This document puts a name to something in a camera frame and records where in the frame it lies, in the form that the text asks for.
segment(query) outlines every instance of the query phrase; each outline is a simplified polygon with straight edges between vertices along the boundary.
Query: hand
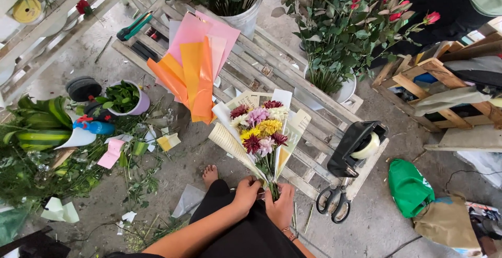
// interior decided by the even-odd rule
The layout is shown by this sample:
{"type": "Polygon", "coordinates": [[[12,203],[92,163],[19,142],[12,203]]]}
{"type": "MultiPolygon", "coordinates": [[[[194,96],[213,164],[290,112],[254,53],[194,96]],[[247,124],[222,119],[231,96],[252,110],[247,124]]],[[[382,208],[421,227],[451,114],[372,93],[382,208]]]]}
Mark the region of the hand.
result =
{"type": "Polygon", "coordinates": [[[277,184],[281,195],[274,202],[272,193],[269,189],[265,191],[265,207],[267,216],[280,230],[286,228],[291,223],[293,217],[293,197],[295,196],[295,188],[290,184],[277,184]]]}
{"type": "Polygon", "coordinates": [[[248,215],[251,206],[253,206],[256,201],[256,196],[262,185],[262,181],[261,179],[257,180],[255,176],[247,176],[237,185],[232,205],[237,212],[241,213],[242,217],[248,215]]]}

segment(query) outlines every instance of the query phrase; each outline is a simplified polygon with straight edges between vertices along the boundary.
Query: paper bag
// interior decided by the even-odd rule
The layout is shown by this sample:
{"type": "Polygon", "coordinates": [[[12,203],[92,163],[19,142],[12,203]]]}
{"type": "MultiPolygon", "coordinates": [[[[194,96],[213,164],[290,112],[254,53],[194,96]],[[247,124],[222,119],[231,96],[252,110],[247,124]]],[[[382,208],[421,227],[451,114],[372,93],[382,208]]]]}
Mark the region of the paper bag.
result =
{"type": "Polygon", "coordinates": [[[432,201],[413,218],[415,231],[467,257],[481,257],[480,244],[464,203],[465,198],[461,194],[432,201]]]}

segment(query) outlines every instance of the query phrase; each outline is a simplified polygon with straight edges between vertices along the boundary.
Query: person's right hand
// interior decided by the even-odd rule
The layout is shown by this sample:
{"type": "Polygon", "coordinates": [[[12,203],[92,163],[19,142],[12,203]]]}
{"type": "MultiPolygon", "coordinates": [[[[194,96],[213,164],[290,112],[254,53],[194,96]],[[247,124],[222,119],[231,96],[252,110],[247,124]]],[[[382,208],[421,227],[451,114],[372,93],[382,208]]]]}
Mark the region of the person's right hand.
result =
{"type": "Polygon", "coordinates": [[[290,184],[277,184],[281,191],[279,199],[274,202],[270,189],[265,191],[265,208],[267,216],[280,230],[288,227],[293,217],[293,197],[295,188],[290,184]]]}

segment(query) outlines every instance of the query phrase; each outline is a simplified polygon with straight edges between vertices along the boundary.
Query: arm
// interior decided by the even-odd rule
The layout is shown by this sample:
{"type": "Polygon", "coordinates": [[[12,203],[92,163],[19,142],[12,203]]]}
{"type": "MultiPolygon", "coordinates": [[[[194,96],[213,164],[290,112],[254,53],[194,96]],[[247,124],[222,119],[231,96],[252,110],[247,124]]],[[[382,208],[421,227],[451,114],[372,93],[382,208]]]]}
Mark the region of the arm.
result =
{"type": "Polygon", "coordinates": [[[232,203],[161,238],[143,253],[156,254],[165,258],[197,255],[210,241],[248,215],[260,187],[261,183],[251,176],[244,178],[237,186],[232,203]]]}
{"type": "MultiPolygon", "coordinates": [[[[285,229],[289,226],[293,217],[293,197],[295,197],[295,189],[289,184],[278,184],[281,190],[279,199],[274,202],[270,190],[265,191],[265,207],[267,208],[267,216],[273,224],[279,229],[285,229]]],[[[290,230],[283,231],[286,237],[291,237],[293,234],[290,230]]],[[[294,239],[293,243],[307,258],[316,258],[298,239],[294,239]]]]}

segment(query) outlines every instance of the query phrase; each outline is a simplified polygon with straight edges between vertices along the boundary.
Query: person's left hand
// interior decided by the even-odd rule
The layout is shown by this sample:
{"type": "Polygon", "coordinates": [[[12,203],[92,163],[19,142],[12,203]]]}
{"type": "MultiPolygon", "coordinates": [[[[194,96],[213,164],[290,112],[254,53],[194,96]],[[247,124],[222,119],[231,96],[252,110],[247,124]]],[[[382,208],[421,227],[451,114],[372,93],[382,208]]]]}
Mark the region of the person's left hand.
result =
{"type": "Polygon", "coordinates": [[[255,176],[247,176],[239,182],[232,205],[243,217],[248,215],[262,184],[262,180],[257,180],[255,176]]]}

